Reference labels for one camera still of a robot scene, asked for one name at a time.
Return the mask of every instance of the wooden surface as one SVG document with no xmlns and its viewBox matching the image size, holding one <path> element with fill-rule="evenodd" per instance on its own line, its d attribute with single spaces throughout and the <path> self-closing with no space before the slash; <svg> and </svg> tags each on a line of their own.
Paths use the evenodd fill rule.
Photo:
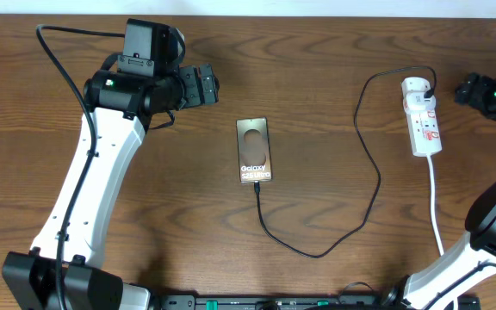
<svg viewBox="0 0 496 310">
<path fill-rule="evenodd" d="M 209 62 L 220 102 L 177 113 L 135 154 L 110 222 L 104 269 L 126 282 L 201 295 L 336 294 L 365 281 L 385 289 L 437 258 L 428 168 L 411 154 L 400 82 L 367 89 L 359 126 L 383 177 L 369 223 L 329 256 L 310 260 L 268 239 L 251 186 L 239 183 L 235 121 L 269 120 L 275 180 L 262 186 L 273 233 L 320 252 L 359 225 L 376 175 L 352 126 L 365 80 L 406 65 L 437 70 L 443 151 L 434 156 L 446 246 L 474 199 L 496 180 L 496 123 L 453 102 L 471 71 L 496 71 L 495 20 L 143 18 L 179 27 L 185 64 Z M 27 252 L 59 194 L 81 110 L 35 38 L 50 23 L 123 32 L 125 16 L 0 15 L 0 272 Z M 78 85 L 122 40 L 47 33 Z M 154 123 L 164 115 L 153 118 Z M 496 309 L 496 276 L 473 289 Z M 16 303 L 0 275 L 0 309 Z"/>
</svg>

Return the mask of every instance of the plug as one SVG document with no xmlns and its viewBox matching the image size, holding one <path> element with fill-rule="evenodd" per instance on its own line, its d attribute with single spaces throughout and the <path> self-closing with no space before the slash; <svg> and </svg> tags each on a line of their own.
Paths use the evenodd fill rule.
<svg viewBox="0 0 496 310">
<path fill-rule="evenodd" d="M 430 82 L 421 77 L 408 77 L 401 83 L 403 109 L 406 113 L 412 154 L 418 157 L 442 150 L 436 118 L 436 97 L 426 98 L 433 92 Z"/>
<path fill-rule="evenodd" d="M 406 113 L 429 111 L 436 108 L 436 97 L 430 82 L 421 77 L 408 77 L 401 83 L 403 108 Z"/>
</svg>

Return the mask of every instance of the charging cable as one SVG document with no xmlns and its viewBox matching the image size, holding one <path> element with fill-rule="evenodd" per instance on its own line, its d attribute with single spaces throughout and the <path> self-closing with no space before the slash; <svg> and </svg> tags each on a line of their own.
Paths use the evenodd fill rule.
<svg viewBox="0 0 496 310">
<path fill-rule="evenodd" d="M 320 254 L 314 254 L 313 255 L 313 254 L 306 253 L 304 251 L 300 251 L 300 250 L 294 248 L 293 246 L 285 243 L 284 241 L 280 240 L 279 238 L 275 237 L 267 229 L 267 226 L 265 225 L 262 209 L 261 209 L 261 203 L 259 200 L 259 193 L 261 191 L 260 184 L 259 184 L 259 182 L 255 182 L 254 183 L 254 192 L 256 193 L 257 214 L 259 217 L 259 223 L 261 224 L 263 231 L 267 234 L 267 236 L 269 236 L 269 238 L 275 240 L 279 245 L 282 245 L 282 246 L 286 247 L 287 249 L 289 249 L 289 250 L 291 250 L 297 254 L 302 255 L 303 257 L 322 258 L 322 257 L 326 256 L 328 253 L 330 253 L 332 250 L 334 250 L 334 248 L 336 248 L 340 243 L 342 243 L 342 241 L 346 240 L 347 238 L 349 238 L 349 236 L 358 232 L 359 230 L 361 230 L 365 226 L 365 224 L 367 223 L 367 220 L 369 219 L 370 211 L 371 211 L 371 209 L 375 203 L 375 199 L 378 196 L 378 190 L 380 189 L 380 184 L 381 184 L 381 174 L 380 174 L 380 170 L 378 169 L 378 165 L 376 164 L 375 160 L 370 155 L 370 151 L 367 148 L 367 145 L 365 144 L 365 141 L 363 139 L 363 136 L 361 135 L 361 132 L 359 132 L 359 127 L 357 126 L 357 116 L 359 114 L 359 109 L 361 108 L 361 104 L 363 103 L 363 96 L 365 94 L 365 90 L 367 89 L 367 86 L 369 85 L 370 81 L 372 81 L 375 78 L 389 75 L 389 74 L 394 74 L 394 73 L 400 73 L 400 72 L 412 71 L 412 70 L 422 70 L 422 69 L 426 69 L 426 70 L 429 70 L 431 72 L 431 74 L 433 76 L 434 84 L 433 84 L 433 86 L 430 86 L 430 84 L 427 83 L 427 81 L 426 81 L 427 84 L 422 84 L 424 91 L 422 91 L 421 93 L 418 93 L 418 94 L 417 93 L 411 93 L 410 95 L 412 96 L 412 98 L 415 102 L 417 100 L 418 100 L 418 102 L 426 102 L 426 103 L 433 102 L 433 104 L 435 106 L 436 99 L 434 97 L 434 90 L 436 89 L 436 82 L 437 82 L 436 72 L 433 70 L 433 68 L 431 68 L 427 65 L 409 66 L 409 67 L 405 67 L 405 68 L 394 69 L 394 70 L 390 70 L 390 71 L 376 73 L 375 75 L 373 75 L 373 76 L 369 77 L 369 79 L 367 79 L 367 82 L 365 82 L 365 85 L 363 86 L 363 90 L 361 90 L 361 95 L 359 96 L 359 102 L 357 103 L 357 106 L 355 108 L 355 114 L 353 115 L 353 127 L 355 128 L 355 132 L 357 133 L 357 136 L 359 137 L 359 140 L 361 141 L 361 145 L 363 146 L 364 151 L 367 153 L 367 157 L 369 158 L 370 163 L 375 167 L 376 176 L 377 176 L 375 191 L 370 198 L 369 206 L 367 207 L 367 211 L 365 212 L 365 215 L 363 217 L 363 221 L 361 222 L 361 224 L 359 226 L 355 227 L 354 229 L 352 229 L 351 231 L 349 231 L 348 233 L 346 233 L 344 236 L 340 237 L 340 239 L 338 239 L 334 244 L 332 244 L 332 246 L 330 248 L 328 248 L 326 251 L 324 251 Z M 409 90 L 413 89 L 412 84 L 407 83 L 407 86 L 410 86 L 410 87 L 407 87 Z"/>
</svg>

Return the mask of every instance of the power strip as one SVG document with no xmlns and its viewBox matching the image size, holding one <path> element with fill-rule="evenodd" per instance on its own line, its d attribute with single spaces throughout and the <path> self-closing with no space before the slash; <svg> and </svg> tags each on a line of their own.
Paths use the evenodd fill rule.
<svg viewBox="0 0 496 310">
<path fill-rule="evenodd" d="M 412 154 L 426 157 L 441 151 L 436 118 L 436 97 L 425 98 L 430 82 L 421 77 L 408 77 L 401 83 L 403 109 L 411 136 Z"/>
</svg>

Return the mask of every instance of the camera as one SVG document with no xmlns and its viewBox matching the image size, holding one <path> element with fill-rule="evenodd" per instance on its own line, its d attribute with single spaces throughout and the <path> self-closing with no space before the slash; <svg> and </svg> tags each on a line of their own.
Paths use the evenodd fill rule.
<svg viewBox="0 0 496 310">
<path fill-rule="evenodd" d="M 168 25 L 127 21 L 123 53 L 108 56 L 84 86 L 86 105 L 123 111 L 145 130 L 152 115 L 218 102 L 219 81 L 210 64 L 180 68 L 183 35 Z M 117 72 L 110 68 L 118 63 Z"/>
</svg>

